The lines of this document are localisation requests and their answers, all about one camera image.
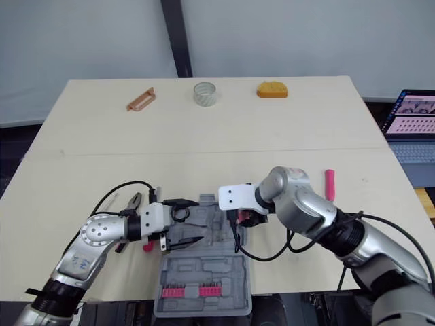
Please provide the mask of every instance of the wire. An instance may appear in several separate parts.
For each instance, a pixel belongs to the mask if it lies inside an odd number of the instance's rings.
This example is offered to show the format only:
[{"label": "wire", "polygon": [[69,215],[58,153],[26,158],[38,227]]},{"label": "wire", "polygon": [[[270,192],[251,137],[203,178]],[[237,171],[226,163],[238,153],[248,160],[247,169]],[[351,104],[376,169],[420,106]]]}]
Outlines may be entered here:
[{"label": "wire", "polygon": [[96,212],[95,214],[92,215],[97,215],[97,214],[121,215],[121,212]]},{"label": "wire", "polygon": [[178,223],[184,223],[184,221],[185,221],[185,220],[190,216],[190,210],[189,210],[188,207],[186,207],[186,208],[184,209],[185,215],[184,215],[184,217],[182,217],[181,219],[176,218],[176,216],[177,216],[177,212],[178,212],[178,211],[179,211],[179,209],[177,209],[176,206],[172,207],[172,209],[171,209],[171,217],[172,217],[172,219],[173,219],[175,222],[178,222]]},{"label": "wire", "polygon": [[154,188],[145,181],[129,181],[129,182],[125,182],[125,183],[121,183],[120,185],[117,185],[116,187],[114,187],[112,190],[110,190],[109,192],[107,192],[98,202],[98,204],[95,206],[94,210],[91,212],[91,215],[95,215],[96,211],[98,210],[98,208],[102,205],[102,203],[107,199],[107,197],[109,197],[110,195],[112,195],[116,190],[122,188],[122,187],[126,187],[127,185],[145,185],[146,187],[148,187],[148,189],[150,189],[150,191],[154,191]]},{"label": "wire", "polygon": [[295,249],[292,247],[292,239],[294,237],[294,232],[290,233],[290,230],[287,229],[287,247],[288,249],[293,253],[303,253],[304,251],[310,249],[313,245],[318,243],[320,239],[322,239],[327,233],[332,231],[335,228],[339,228],[343,224],[355,221],[356,219],[359,219],[363,215],[362,211],[359,211],[356,214],[351,213],[344,213],[345,218],[341,219],[340,221],[337,221],[336,223],[333,223],[332,225],[328,226],[327,228],[323,229],[318,235],[316,235],[308,244],[303,246],[302,248]]},{"label": "wire", "polygon": [[[346,270],[347,270],[347,267],[343,265],[343,270],[341,271],[341,276],[340,276],[340,281],[338,282],[337,291],[341,290],[341,286],[343,285],[343,281],[345,279]],[[335,308],[336,308],[336,305],[337,305],[337,297],[334,299],[334,305],[332,306],[331,313],[330,313],[330,316],[331,316],[331,320],[330,320],[330,323],[329,323],[330,326],[333,326],[333,324],[335,322],[335,318],[336,318],[335,317]]]},{"label": "wire", "polygon": [[343,281],[345,280],[347,267],[343,265],[343,270],[341,271],[340,281],[338,282],[337,291],[341,290],[341,286],[343,285]]},{"label": "wire", "polygon": [[246,256],[248,256],[249,258],[252,258],[252,259],[254,259],[256,261],[272,261],[274,259],[277,259],[287,249],[287,242],[285,242],[284,247],[282,247],[276,254],[274,254],[271,257],[261,258],[261,257],[254,256],[251,253],[247,252],[241,246],[241,244],[240,244],[240,238],[239,238],[239,235],[237,234],[236,225],[234,224],[234,222],[230,222],[230,225],[231,225],[232,234],[234,235],[234,240],[236,242],[236,248],[238,250],[240,250],[242,253],[244,253]]},{"label": "wire", "polygon": [[[97,210],[100,208],[100,206],[104,203],[104,201],[110,196],[112,195],[116,190],[122,188],[122,187],[126,187],[127,185],[144,185],[146,187],[148,187],[148,189],[150,190],[150,194],[149,194],[149,198],[151,198],[151,195],[155,193],[155,189],[148,183],[145,181],[129,181],[129,182],[125,182],[125,183],[121,183],[120,185],[117,185],[116,187],[114,187],[113,189],[111,189],[109,192],[107,192],[98,202],[98,204],[94,207],[94,209],[92,210],[92,212],[90,213],[90,216],[93,216],[97,213]],[[113,214],[113,215],[118,215],[117,213],[111,213],[111,212],[99,212],[99,213],[106,213],[106,214]],[[73,244],[74,240],[79,236],[80,231],[77,231],[77,233],[74,235],[74,237],[71,239],[71,241],[69,241],[68,245],[65,247],[65,250],[62,253],[62,257],[63,255],[67,252],[67,250],[69,249],[69,247]]]},{"label": "wire", "polygon": [[424,251],[423,247],[417,242],[417,240],[415,240],[413,236],[411,236],[407,231],[402,229],[399,225],[394,224],[393,222],[390,222],[387,219],[383,219],[381,217],[377,217],[377,216],[373,216],[373,215],[369,215],[369,214],[363,214],[362,217],[366,218],[366,219],[373,219],[375,221],[387,224],[387,225],[391,226],[392,228],[395,228],[400,233],[402,233],[404,236],[406,236],[413,243],[413,245],[415,245],[417,250],[420,252],[420,255],[422,256],[426,266],[428,267],[429,277],[430,277],[430,282],[431,282],[432,294],[435,294],[435,272],[434,272],[434,267],[432,266],[432,263],[430,262],[428,254]]}]

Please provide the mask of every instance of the laptop keyboard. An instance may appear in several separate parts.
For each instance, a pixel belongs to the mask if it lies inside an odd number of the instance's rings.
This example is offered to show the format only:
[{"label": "laptop keyboard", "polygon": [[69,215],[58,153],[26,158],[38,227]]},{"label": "laptop keyboard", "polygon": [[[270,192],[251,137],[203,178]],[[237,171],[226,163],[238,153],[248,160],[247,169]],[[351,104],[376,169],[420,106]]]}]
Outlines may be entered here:
[{"label": "laptop keyboard", "polygon": [[435,163],[435,145],[389,144],[400,163]]}]

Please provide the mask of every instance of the yellow sponge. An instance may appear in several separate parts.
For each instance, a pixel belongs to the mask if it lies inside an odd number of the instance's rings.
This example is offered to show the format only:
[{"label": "yellow sponge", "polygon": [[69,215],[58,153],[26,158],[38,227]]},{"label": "yellow sponge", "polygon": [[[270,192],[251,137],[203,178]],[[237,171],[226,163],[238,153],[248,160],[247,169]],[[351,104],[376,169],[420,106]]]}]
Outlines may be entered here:
[{"label": "yellow sponge", "polygon": [[257,87],[258,97],[287,97],[287,86],[280,81],[264,81]]}]

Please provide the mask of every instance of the laptop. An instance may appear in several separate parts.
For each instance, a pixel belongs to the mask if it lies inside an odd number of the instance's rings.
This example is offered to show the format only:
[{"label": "laptop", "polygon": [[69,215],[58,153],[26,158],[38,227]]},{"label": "laptop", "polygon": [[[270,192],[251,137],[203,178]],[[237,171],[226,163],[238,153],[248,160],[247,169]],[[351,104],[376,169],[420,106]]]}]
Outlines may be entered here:
[{"label": "laptop", "polygon": [[435,187],[435,90],[401,91],[381,129],[413,187]]}]

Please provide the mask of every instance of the gray wall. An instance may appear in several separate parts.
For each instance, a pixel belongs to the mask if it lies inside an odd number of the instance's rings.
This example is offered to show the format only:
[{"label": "gray wall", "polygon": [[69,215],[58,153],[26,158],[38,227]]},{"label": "gray wall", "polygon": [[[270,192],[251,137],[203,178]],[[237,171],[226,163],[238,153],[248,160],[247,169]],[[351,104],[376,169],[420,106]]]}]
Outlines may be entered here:
[{"label": "gray wall", "polygon": [[68,79],[177,77],[159,0],[0,0],[0,126],[44,119]]},{"label": "gray wall", "polygon": [[434,0],[183,5],[197,77],[350,75],[370,98],[396,98],[403,88],[435,89]]}]

